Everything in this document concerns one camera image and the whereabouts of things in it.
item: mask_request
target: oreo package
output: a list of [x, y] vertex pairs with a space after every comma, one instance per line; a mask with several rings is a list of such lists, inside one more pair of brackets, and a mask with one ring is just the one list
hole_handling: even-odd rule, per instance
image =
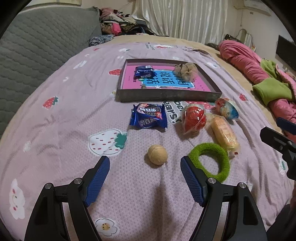
[[135, 79], [153, 78], [153, 77], [155, 77], [155, 73], [153, 68], [151, 68], [150, 65], [136, 67]]
[[165, 113], [165, 106], [158, 104], [143, 104], [133, 106], [131, 115], [131, 126], [136, 126], [140, 129], [160, 126], [168, 127], [168, 121]]

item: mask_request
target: green fabric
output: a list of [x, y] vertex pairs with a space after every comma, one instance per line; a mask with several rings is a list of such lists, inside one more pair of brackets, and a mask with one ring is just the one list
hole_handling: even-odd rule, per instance
[[259, 94], [266, 106], [275, 99], [295, 100], [294, 93], [289, 88], [289, 84], [282, 83], [275, 78], [263, 80], [261, 83], [254, 85], [253, 90]]
[[260, 66], [270, 77], [278, 79], [275, 62], [272, 60], [262, 59]]
[[[199, 161], [199, 156], [211, 153], [215, 155], [218, 159], [218, 164], [220, 165], [221, 171], [214, 175], [207, 171], [204, 166]], [[188, 154], [189, 158], [191, 159], [192, 163], [196, 168], [199, 168], [204, 171], [207, 177], [214, 177], [219, 182], [223, 182], [229, 175], [230, 171], [230, 163], [228, 159], [227, 152], [217, 144], [214, 143], [202, 143], [192, 149], [192, 151]]]

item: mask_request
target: green ring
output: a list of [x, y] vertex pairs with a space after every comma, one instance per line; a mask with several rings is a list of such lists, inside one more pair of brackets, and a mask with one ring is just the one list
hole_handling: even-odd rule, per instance
[[[217, 175], [214, 175], [207, 171], [199, 161], [199, 156], [206, 153], [214, 154], [218, 158], [218, 164], [221, 171]], [[219, 182], [223, 182], [229, 175], [230, 163], [227, 152], [217, 144], [202, 143], [200, 145], [197, 145], [192, 149], [188, 156], [191, 159], [192, 163], [195, 165], [195, 167], [203, 170], [207, 177], [214, 177]]]

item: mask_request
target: beige ball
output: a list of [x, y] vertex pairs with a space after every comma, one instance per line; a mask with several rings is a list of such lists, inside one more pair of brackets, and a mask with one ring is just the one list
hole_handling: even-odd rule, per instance
[[162, 165], [168, 160], [168, 153], [161, 145], [152, 145], [148, 149], [148, 157], [155, 165]]

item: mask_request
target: headboard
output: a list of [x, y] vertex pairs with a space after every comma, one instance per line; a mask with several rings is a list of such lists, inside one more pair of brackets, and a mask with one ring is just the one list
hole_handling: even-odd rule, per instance
[[14, 18], [0, 39], [0, 137], [34, 90], [98, 35], [94, 7], [38, 8]]

